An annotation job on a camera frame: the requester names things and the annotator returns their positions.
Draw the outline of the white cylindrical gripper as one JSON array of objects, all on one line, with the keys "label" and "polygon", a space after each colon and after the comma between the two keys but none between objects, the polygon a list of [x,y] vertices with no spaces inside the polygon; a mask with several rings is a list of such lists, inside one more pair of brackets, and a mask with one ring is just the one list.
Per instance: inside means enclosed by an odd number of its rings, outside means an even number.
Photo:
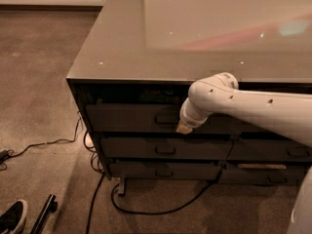
[{"label": "white cylindrical gripper", "polygon": [[201,127],[207,121],[208,116],[187,98],[180,109],[179,119],[176,131],[179,134],[188,135],[193,129]]}]

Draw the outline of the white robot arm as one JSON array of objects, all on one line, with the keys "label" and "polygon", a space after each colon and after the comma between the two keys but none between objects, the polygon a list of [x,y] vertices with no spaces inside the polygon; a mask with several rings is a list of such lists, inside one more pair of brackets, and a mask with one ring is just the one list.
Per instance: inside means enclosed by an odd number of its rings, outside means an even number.
[{"label": "white robot arm", "polygon": [[[230,73],[200,79],[189,87],[176,130],[184,135],[222,113],[312,147],[312,96],[243,91]],[[292,208],[287,234],[312,229],[312,169],[304,178]]]}]

